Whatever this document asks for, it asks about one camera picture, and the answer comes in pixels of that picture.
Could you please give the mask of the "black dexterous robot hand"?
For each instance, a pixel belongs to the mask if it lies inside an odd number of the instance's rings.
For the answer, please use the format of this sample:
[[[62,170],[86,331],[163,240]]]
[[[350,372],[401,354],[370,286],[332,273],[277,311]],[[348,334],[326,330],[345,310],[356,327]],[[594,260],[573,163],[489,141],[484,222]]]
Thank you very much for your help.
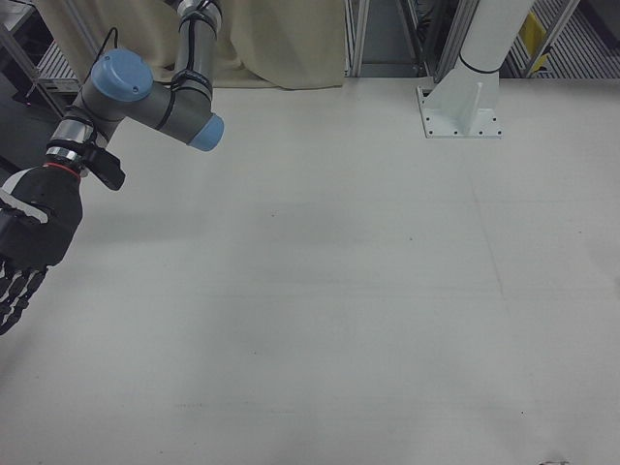
[[[1,186],[1,332],[21,318],[50,267],[65,257],[82,219],[79,176],[52,164]]]

